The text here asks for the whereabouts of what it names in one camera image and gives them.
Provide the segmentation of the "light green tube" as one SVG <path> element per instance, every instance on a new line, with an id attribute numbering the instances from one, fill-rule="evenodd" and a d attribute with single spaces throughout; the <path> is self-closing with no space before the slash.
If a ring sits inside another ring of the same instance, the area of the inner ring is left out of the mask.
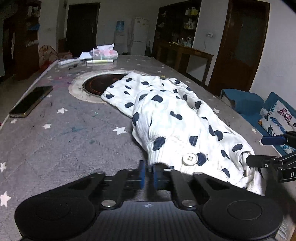
<path id="1" fill-rule="evenodd" d="M 96 64 L 107 64 L 107 63 L 113 63 L 113 60 L 106 59 L 106 60 L 87 60 L 87 65 L 96 65 Z"/>

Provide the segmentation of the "left dark shelf cabinet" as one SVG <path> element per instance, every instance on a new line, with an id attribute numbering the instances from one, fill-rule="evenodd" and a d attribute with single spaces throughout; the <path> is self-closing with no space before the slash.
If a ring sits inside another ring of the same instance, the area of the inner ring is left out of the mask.
<path id="1" fill-rule="evenodd" d="M 39 70 L 41 1 L 1 1 L 4 75 L 27 79 Z"/>

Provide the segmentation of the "tissue pack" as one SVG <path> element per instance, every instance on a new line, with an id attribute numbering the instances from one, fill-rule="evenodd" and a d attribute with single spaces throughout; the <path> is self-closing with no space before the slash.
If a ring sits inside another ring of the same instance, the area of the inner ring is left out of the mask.
<path id="1" fill-rule="evenodd" d="M 100 45 L 93 49 L 94 60 L 117 60 L 118 52 L 114 50 L 114 43 L 110 45 Z"/>

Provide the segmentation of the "black smartphone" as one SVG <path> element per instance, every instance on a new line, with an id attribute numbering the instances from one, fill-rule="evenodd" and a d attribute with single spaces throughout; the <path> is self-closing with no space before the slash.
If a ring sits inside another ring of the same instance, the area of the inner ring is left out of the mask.
<path id="1" fill-rule="evenodd" d="M 53 90 L 53 86 L 38 86 L 28 93 L 10 112 L 10 118 L 25 118 Z"/>

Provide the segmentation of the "white refrigerator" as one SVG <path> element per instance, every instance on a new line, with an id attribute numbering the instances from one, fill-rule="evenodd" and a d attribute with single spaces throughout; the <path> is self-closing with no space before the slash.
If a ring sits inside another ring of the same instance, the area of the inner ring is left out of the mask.
<path id="1" fill-rule="evenodd" d="M 145 54 L 148 33 L 149 20 L 143 18 L 133 18 L 129 45 L 130 53 L 132 55 L 143 56 Z"/>

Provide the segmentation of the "black marker pen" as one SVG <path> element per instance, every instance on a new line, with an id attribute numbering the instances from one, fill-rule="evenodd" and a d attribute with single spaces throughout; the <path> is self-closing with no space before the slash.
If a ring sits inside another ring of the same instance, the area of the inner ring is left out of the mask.
<path id="1" fill-rule="evenodd" d="M 71 70 L 71 69 L 76 68 L 77 66 L 78 66 L 77 64 L 76 65 L 72 65 L 72 66 L 69 66 L 68 69 Z"/>

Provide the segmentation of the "dark wooden side table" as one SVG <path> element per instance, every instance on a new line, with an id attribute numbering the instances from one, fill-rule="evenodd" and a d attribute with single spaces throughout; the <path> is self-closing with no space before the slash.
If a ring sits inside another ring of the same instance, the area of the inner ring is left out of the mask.
<path id="1" fill-rule="evenodd" d="M 200 85 L 205 85 L 213 57 L 214 56 L 212 54 L 194 48 L 185 47 L 175 43 L 160 42 L 158 44 L 156 60 L 170 66 L 177 72 L 185 75 L 195 82 L 199 81 Z M 190 58 L 193 60 L 196 58 L 198 62 L 200 60 L 205 62 L 205 69 L 201 80 L 188 72 Z"/>

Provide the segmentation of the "dark entrance door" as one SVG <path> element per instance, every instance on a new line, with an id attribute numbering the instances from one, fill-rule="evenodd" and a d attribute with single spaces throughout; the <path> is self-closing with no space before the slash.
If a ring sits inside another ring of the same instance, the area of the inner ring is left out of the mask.
<path id="1" fill-rule="evenodd" d="M 66 39 L 73 57 L 95 48 L 99 8 L 100 3 L 69 6 Z"/>

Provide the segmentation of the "butterfly print cushion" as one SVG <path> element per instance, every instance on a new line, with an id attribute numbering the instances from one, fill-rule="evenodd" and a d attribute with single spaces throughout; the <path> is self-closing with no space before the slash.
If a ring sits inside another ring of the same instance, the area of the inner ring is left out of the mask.
<path id="1" fill-rule="evenodd" d="M 295 117 L 288 111 L 287 107 L 279 100 L 258 121 L 258 124 L 270 136 L 277 136 L 295 131 Z"/>

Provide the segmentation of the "white navy-dotted garment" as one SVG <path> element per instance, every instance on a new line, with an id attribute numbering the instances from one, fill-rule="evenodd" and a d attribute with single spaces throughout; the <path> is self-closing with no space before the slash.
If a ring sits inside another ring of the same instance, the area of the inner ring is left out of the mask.
<path id="1" fill-rule="evenodd" d="M 176 78 L 129 73 L 111 84 L 102 99 L 132 120 L 132 134 L 158 163 L 192 175 L 201 172 L 264 195 L 266 182 L 246 159 L 254 153 L 243 136 Z"/>

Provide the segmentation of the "dark wooden door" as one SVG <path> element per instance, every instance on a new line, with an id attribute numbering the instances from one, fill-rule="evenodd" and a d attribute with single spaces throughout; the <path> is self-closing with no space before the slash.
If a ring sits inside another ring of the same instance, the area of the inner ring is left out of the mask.
<path id="1" fill-rule="evenodd" d="M 222 40 L 208 85 L 212 94 L 223 89 L 249 91 L 267 34 L 270 3 L 229 1 Z"/>

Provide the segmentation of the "red patterned play tent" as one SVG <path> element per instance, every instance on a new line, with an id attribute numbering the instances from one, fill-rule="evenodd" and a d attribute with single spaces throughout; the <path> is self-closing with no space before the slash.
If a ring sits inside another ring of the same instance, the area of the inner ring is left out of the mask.
<path id="1" fill-rule="evenodd" d="M 49 45 L 43 45 L 39 49 L 39 66 L 41 70 L 46 70 L 53 62 L 60 59 L 71 59 L 70 52 L 58 53 Z"/>

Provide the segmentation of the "dark display cabinet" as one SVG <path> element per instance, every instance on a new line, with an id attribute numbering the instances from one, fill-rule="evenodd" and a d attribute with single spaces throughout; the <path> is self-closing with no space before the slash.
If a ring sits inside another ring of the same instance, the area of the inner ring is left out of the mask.
<path id="1" fill-rule="evenodd" d="M 152 56 L 157 57 L 159 43 L 175 43 L 192 47 L 201 1 L 183 1 L 159 8 Z"/>

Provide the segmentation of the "water dispenser with blue bottle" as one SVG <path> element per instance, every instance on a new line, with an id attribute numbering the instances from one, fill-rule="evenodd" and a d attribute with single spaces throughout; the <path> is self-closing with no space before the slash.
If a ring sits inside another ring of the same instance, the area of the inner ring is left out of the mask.
<path id="1" fill-rule="evenodd" d="M 126 49 L 126 37 L 125 37 L 125 22 L 117 21 L 114 31 L 114 50 L 118 52 L 119 55 L 122 55 Z"/>

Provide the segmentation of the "round induction cooktop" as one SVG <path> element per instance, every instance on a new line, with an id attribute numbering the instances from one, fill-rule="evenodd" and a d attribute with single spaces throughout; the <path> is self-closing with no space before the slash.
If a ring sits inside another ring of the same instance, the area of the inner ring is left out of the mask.
<path id="1" fill-rule="evenodd" d="M 90 103 L 105 103 L 101 99 L 102 93 L 114 84 L 116 81 L 121 80 L 131 72 L 149 76 L 144 72 L 136 70 L 103 70 L 91 71 L 76 77 L 68 87 L 69 93 L 81 101 Z"/>

